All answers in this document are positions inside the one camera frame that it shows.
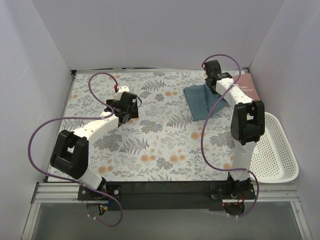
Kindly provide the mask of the blue t shirt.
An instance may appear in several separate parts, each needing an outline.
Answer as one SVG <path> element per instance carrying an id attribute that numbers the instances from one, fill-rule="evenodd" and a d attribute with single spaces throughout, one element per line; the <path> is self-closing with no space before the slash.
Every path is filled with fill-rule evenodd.
<path id="1" fill-rule="evenodd" d="M 183 94 L 194 121 L 205 120 L 220 98 L 220 95 L 213 94 L 206 84 L 186 87 Z"/>

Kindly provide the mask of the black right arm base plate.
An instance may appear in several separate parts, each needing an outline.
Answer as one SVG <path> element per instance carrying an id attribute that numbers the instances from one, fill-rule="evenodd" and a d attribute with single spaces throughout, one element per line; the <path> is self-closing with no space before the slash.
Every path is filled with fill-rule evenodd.
<path id="1" fill-rule="evenodd" d="M 259 193 L 252 184 L 248 189 L 229 192 L 222 184 L 209 185 L 204 190 L 213 201 L 220 201 L 223 212 L 227 217 L 240 218 L 246 216 L 255 206 Z"/>

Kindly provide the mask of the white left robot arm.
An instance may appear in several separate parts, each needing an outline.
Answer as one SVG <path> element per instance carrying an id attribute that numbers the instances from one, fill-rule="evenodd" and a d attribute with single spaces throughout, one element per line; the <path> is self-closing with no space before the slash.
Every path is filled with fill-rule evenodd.
<path id="1" fill-rule="evenodd" d="M 128 90 L 125 87 L 119 90 L 117 99 L 106 101 L 114 111 L 112 116 L 108 117 L 111 112 L 106 108 L 99 117 L 91 117 L 91 121 L 84 126 L 72 131 L 62 130 L 50 158 L 53 168 L 89 187 L 89 194 L 95 200 L 103 199 L 107 191 L 103 185 L 104 179 L 89 166 L 90 146 L 108 132 L 138 118 L 139 97 Z"/>

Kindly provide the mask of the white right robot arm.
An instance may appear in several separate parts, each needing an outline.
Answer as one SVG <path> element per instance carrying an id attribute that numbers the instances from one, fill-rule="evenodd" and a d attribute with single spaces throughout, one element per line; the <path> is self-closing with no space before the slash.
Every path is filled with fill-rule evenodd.
<path id="1" fill-rule="evenodd" d="M 226 186 L 227 195 L 237 199 L 245 192 L 242 181 L 248 181 L 248 172 L 254 149 L 260 137 L 265 133 L 265 105 L 261 100 L 253 100 L 236 84 L 236 81 L 223 73 L 220 63 L 211 60 L 202 64 L 207 78 L 207 86 L 214 94 L 233 108 L 230 132 L 234 141 L 234 161 L 229 175 L 233 182 Z"/>

